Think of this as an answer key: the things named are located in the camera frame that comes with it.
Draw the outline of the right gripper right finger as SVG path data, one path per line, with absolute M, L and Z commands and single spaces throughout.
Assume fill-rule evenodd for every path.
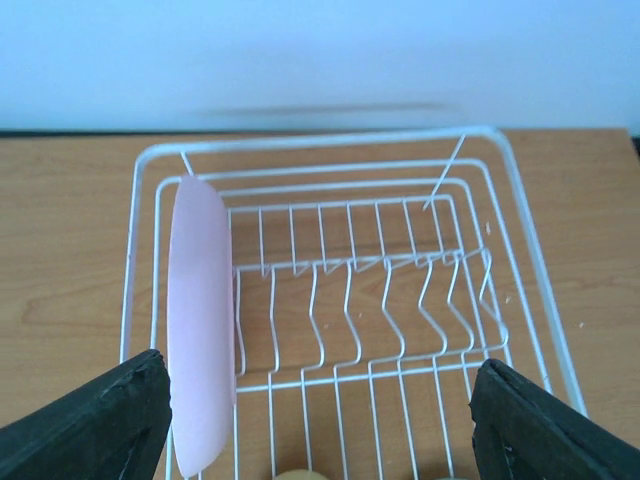
M 497 359 L 469 404 L 482 479 L 637 479 L 639 450 Z

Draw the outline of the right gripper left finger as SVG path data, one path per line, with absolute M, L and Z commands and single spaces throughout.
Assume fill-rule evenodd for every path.
M 162 354 L 144 351 L 1 429 L 3 479 L 151 479 L 172 419 Z

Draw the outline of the pink round plate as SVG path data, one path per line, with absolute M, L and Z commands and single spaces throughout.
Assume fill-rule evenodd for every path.
M 232 247 L 226 208 L 207 182 L 181 178 L 172 213 L 167 352 L 174 451 L 189 478 L 224 450 L 236 403 Z

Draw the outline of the white wire dish rack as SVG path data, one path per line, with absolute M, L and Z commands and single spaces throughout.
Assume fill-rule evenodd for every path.
M 168 140 L 133 167 L 120 355 L 168 347 L 173 203 L 212 186 L 232 237 L 236 403 L 201 479 L 477 475 L 496 358 L 586 405 L 515 150 L 478 127 Z

